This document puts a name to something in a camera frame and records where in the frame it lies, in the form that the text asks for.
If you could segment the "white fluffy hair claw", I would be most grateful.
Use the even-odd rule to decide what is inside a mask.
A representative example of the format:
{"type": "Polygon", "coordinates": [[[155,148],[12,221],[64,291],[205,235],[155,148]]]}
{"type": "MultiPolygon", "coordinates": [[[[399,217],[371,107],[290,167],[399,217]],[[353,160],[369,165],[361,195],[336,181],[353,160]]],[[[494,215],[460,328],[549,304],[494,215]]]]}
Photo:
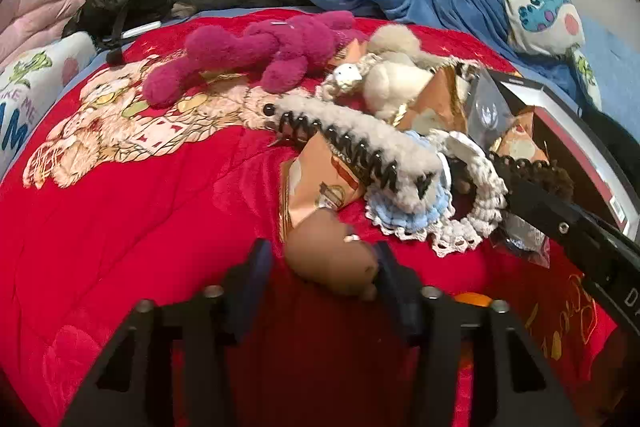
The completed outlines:
{"type": "Polygon", "coordinates": [[[433,147],[359,110],[299,94],[262,106],[271,127],[303,143],[323,136],[358,178],[406,213],[435,205],[444,166],[433,147]]]}

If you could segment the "brown plush toy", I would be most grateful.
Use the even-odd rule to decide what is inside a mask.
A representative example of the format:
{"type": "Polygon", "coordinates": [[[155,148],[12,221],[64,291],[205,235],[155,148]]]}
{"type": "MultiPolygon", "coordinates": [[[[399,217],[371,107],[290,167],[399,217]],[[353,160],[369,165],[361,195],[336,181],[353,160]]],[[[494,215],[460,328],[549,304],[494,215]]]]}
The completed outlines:
{"type": "Polygon", "coordinates": [[[314,210],[284,243],[288,266],[303,279],[341,295],[372,300],[378,275],[373,248],[328,208],[314,210]]]}

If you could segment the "orange triangular snack pack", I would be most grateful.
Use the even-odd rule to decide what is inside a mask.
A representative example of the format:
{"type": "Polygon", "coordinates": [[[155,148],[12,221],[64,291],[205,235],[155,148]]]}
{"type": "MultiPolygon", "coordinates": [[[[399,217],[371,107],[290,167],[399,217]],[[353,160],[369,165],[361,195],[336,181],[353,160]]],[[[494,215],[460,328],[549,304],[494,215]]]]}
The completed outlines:
{"type": "Polygon", "coordinates": [[[337,150],[323,135],[314,135],[297,157],[281,165],[281,241],[317,209],[341,210],[363,193],[364,184],[337,150]]]}

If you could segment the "brown fluffy hair claw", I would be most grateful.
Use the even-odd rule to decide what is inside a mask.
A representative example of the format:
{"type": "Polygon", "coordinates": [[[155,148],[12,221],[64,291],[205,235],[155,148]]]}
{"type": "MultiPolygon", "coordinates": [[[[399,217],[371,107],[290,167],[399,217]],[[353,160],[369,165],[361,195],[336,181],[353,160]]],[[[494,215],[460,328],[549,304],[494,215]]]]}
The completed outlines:
{"type": "Polygon", "coordinates": [[[518,182],[526,181],[564,202],[573,200],[574,182],[567,171],[556,165],[555,161],[530,161],[509,155],[500,156],[494,152],[490,152],[488,158],[510,192],[514,191],[518,182]]]}

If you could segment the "orange mandarin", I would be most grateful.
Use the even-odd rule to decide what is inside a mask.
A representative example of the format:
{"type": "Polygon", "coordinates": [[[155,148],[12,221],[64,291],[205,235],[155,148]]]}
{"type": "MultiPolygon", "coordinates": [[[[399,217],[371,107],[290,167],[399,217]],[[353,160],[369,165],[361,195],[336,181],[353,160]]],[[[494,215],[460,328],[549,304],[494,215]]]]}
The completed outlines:
{"type": "Polygon", "coordinates": [[[479,293],[462,293],[454,296],[457,303],[465,303],[466,305],[487,308],[491,305],[492,299],[486,295],[479,293]]]}

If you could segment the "black shallow box lid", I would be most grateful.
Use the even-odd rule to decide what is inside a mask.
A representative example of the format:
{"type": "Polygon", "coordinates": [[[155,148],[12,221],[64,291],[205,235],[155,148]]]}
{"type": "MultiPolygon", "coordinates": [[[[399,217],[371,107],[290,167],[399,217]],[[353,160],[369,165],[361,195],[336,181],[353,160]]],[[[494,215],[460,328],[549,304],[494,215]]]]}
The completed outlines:
{"type": "Polygon", "coordinates": [[[639,197],[602,141],[578,116],[571,101],[535,80],[489,73],[516,115],[534,112],[534,141],[574,182],[574,203],[639,238],[639,197]]]}

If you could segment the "dark foil packet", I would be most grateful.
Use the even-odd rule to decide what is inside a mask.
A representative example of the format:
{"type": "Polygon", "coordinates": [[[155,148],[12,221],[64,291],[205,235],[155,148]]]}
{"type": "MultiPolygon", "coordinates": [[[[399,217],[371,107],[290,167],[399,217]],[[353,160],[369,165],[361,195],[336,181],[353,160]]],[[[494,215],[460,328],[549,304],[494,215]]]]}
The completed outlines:
{"type": "Polygon", "coordinates": [[[506,99],[487,69],[476,72],[464,108],[468,135],[483,150],[489,150],[514,121],[506,99]]]}

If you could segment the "white plush sheep toy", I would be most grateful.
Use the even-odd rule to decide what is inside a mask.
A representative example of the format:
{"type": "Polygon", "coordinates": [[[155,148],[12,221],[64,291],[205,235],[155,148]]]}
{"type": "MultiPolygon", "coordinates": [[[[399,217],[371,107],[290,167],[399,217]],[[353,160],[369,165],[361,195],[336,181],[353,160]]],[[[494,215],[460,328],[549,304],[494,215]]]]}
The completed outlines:
{"type": "Polygon", "coordinates": [[[413,101],[442,66],[454,65],[453,56],[440,56],[422,49],[421,41],[405,25],[378,28],[358,57],[336,65],[316,87],[314,96],[334,102],[359,93],[368,111],[389,121],[413,101]]]}

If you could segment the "monster print pillow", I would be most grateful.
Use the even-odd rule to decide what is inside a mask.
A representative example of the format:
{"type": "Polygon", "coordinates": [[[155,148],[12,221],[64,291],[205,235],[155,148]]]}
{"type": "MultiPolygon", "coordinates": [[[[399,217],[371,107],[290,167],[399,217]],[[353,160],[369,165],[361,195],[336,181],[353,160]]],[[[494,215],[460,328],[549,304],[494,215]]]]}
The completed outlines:
{"type": "Polygon", "coordinates": [[[29,50],[1,74],[1,176],[60,93],[96,56],[91,37],[76,32],[29,50]]]}

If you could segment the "magenta plush toy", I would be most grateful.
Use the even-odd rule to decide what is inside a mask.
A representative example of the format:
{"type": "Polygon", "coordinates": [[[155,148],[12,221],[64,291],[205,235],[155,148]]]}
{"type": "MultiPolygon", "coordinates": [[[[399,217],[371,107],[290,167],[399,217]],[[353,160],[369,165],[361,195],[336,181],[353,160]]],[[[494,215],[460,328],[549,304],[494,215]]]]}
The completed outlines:
{"type": "Polygon", "coordinates": [[[307,75],[323,72],[352,42],[366,40],[347,11],[260,20],[239,36],[219,25],[205,25],[186,36],[181,56],[149,72],[142,81],[142,96],[149,106],[171,106],[202,81],[206,70],[255,68],[262,71],[260,87],[281,94],[297,87],[307,75]]]}

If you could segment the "pink quilt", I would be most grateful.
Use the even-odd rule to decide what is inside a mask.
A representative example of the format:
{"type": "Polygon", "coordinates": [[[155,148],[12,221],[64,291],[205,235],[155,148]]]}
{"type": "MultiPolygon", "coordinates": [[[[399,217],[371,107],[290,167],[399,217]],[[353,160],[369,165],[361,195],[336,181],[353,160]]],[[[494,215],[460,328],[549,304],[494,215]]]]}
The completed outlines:
{"type": "Polygon", "coordinates": [[[86,0],[2,0],[1,68],[62,36],[86,0]]]}

